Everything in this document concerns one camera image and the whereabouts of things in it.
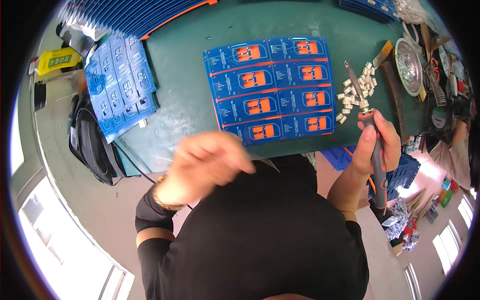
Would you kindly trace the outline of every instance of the gold watch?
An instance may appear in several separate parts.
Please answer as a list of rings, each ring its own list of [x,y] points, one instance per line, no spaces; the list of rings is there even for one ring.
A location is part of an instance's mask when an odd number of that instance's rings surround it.
[[[175,211],[179,211],[181,210],[182,207],[184,207],[184,205],[168,205],[168,204],[165,204],[163,203],[160,198],[158,197],[157,193],[156,193],[156,190],[158,187],[160,187],[163,179],[165,179],[165,176],[160,176],[158,177],[158,179],[156,180],[156,184],[155,184],[155,187],[153,188],[153,199],[155,200],[155,202],[158,203],[158,205],[160,205],[161,207],[165,208],[165,209],[168,209],[168,210],[175,210]]]

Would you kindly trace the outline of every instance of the green workbench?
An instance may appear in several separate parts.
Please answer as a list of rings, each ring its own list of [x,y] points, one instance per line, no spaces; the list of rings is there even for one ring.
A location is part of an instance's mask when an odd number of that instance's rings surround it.
[[[387,40],[403,34],[400,23],[380,24],[346,11],[336,0],[318,2],[221,0],[203,5],[157,29],[146,40],[147,55],[157,79],[160,108],[145,128],[128,130],[117,141],[144,171],[162,172],[171,163],[177,141],[186,135],[218,130],[202,51],[226,44],[272,36],[325,36],[330,50],[336,94],[347,79],[344,60],[357,76]],[[380,70],[378,85],[368,98],[371,107],[394,120]],[[421,132],[424,109],[406,92],[402,96],[408,134]],[[337,102],[337,111],[343,105]],[[334,134],[252,146],[253,157],[275,157],[356,145],[360,136],[356,114],[337,124]],[[138,172],[125,163],[127,174]]]

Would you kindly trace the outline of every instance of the black bag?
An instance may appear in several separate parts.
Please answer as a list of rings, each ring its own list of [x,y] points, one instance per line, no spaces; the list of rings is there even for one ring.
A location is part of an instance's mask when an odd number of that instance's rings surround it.
[[[113,185],[113,177],[126,177],[118,154],[98,125],[87,92],[79,96],[70,127],[69,148],[102,183]]]

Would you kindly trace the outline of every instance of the person's left hand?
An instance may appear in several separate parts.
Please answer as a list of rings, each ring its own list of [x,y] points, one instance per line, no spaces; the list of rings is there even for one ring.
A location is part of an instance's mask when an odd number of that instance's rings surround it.
[[[385,120],[378,110],[373,115],[373,120],[382,136],[385,171],[393,171],[398,167],[400,155],[402,154],[400,137],[396,133],[393,124]],[[353,153],[352,165],[360,175],[370,175],[373,174],[372,153],[377,135],[372,125],[365,128],[363,122],[359,121],[357,126],[363,132],[357,144],[357,149]]]
[[[255,167],[238,136],[201,133],[180,142],[174,163],[156,192],[163,204],[191,204],[206,197],[216,185],[232,182],[241,171],[254,173]]]

